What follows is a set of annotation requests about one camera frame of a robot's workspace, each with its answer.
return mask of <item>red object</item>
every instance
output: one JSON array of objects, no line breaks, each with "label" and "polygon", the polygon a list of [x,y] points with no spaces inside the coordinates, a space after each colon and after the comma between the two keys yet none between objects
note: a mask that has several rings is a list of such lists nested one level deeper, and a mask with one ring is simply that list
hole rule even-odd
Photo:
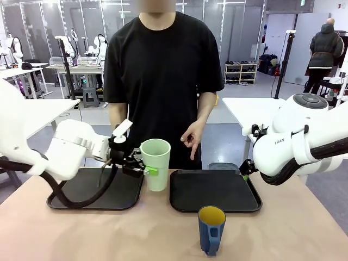
[{"label": "red object", "polygon": [[274,73],[274,76],[280,76],[281,71],[279,70],[279,67],[276,68],[276,72]]}]

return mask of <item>blue mug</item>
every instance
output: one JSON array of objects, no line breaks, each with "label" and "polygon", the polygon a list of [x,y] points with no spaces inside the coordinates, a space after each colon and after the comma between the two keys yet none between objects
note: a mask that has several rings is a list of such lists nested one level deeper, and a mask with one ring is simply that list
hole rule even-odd
[{"label": "blue mug", "polygon": [[206,206],[198,212],[201,249],[208,256],[215,256],[219,250],[226,215],[217,207]]}]

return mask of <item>black tray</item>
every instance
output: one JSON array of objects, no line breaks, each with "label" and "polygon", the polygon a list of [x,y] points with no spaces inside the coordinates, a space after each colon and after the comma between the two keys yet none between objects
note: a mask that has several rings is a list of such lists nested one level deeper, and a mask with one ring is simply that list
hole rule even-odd
[{"label": "black tray", "polygon": [[[60,183],[63,192],[71,201],[83,201],[93,196],[100,188],[97,187],[101,169],[95,167],[80,168],[76,176],[69,181]],[[111,169],[105,169],[101,181],[110,175]],[[93,204],[84,207],[88,210],[125,210],[134,206],[140,195],[141,185],[144,177],[133,178],[123,174],[118,169],[116,176],[106,192]],[[47,205],[55,209],[68,209],[55,195],[51,194],[47,199]]]},{"label": "black tray", "polygon": [[250,179],[236,170],[178,170],[170,176],[169,201],[180,212],[217,206],[226,213],[252,213],[262,200]]}]

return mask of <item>mug handle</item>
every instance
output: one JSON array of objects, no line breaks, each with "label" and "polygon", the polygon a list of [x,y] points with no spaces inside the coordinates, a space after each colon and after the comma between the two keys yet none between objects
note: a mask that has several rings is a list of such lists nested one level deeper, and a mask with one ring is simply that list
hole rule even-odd
[{"label": "mug handle", "polygon": [[[212,236],[212,229],[217,229],[217,236],[213,237]],[[209,235],[209,252],[207,255],[209,256],[215,256],[216,252],[218,251],[218,248],[220,246],[220,226],[208,226],[208,235]]]}]

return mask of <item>ceiling light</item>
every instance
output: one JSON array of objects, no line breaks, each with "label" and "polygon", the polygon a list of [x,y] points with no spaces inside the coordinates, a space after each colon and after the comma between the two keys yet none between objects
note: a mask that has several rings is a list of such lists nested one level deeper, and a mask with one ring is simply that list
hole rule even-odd
[{"label": "ceiling light", "polygon": [[245,2],[224,2],[224,3],[217,3],[217,4],[245,4]]}]

